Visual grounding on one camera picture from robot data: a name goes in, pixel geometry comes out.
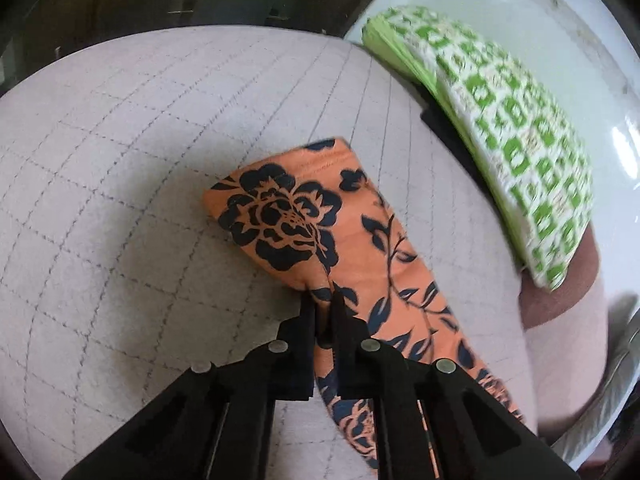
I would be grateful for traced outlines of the green white patterned pillow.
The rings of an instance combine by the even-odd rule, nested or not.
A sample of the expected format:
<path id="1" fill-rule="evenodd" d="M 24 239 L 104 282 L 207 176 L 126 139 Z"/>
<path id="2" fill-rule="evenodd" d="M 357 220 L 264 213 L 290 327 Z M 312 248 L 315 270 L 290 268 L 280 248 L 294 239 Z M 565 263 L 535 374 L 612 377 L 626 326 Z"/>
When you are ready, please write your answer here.
<path id="1" fill-rule="evenodd" d="M 431 93 L 534 283 L 559 288 L 591 220 L 593 185 L 584 141 L 553 94 L 503 47 L 426 6 L 375 14 L 362 43 Z"/>

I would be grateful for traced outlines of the pink quilted bed mattress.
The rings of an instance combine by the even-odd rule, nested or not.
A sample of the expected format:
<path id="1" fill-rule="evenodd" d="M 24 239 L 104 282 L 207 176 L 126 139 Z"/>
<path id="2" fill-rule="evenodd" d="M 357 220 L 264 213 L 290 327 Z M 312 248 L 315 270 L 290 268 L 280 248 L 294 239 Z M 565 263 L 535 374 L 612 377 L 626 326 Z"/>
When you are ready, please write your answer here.
<path id="1" fill-rule="evenodd" d="M 203 207 L 232 170 L 340 136 L 526 424 L 520 278 L 423 103 L 341 39 L 250 26 L 128 36 L 1 100 L 1 420 L 58 479 L 183 370 L 277 333 L 298 301 Z"/>

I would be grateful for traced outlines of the grey blue pillow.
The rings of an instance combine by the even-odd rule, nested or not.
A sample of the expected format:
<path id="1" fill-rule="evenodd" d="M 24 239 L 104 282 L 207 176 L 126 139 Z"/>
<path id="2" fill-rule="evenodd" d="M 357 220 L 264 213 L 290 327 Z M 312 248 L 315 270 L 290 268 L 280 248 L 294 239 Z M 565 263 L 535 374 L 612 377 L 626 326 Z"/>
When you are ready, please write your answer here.
<path id="1" fill-rule="evenodd" d="M 639 380 L 639 296 L 632 295 L 630 299 L 630 317 L 603 382 L 573 426 L 551 445 L 555 454 L 574 470 L 587 461 L 612 429 Z"/>

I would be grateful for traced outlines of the orange black floral garment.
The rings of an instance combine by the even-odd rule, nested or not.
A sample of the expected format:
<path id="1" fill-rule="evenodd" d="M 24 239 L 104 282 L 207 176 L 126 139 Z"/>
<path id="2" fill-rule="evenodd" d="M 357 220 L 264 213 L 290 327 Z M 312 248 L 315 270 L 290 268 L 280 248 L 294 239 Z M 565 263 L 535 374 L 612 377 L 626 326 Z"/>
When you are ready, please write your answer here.
<path id="1" fill-rule="evenodd" d="M 326 313 L 333 294 L 369 334 L 425 364 L 460 365 L 516 419 L 504 383 L 465 338 L 392 207 L 341 138 L 254 162 L 204 193 L 207 212 L 250 258 Z"/>

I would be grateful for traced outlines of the pink brown bolster cushion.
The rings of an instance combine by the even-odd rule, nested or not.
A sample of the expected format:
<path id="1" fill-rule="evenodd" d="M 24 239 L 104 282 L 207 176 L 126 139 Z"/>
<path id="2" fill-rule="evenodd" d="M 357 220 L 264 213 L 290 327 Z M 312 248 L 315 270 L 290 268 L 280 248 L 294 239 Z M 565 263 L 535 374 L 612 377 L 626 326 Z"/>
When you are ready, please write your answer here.
<path id="1" fill-rule="evenodd" d="M 585 411 L 608 357 L 608 306 L 593 228 L 585 230 L 562 285 L 549 292 L 523 272 L 518 303 L 537 432 L 553 442 Z"/>

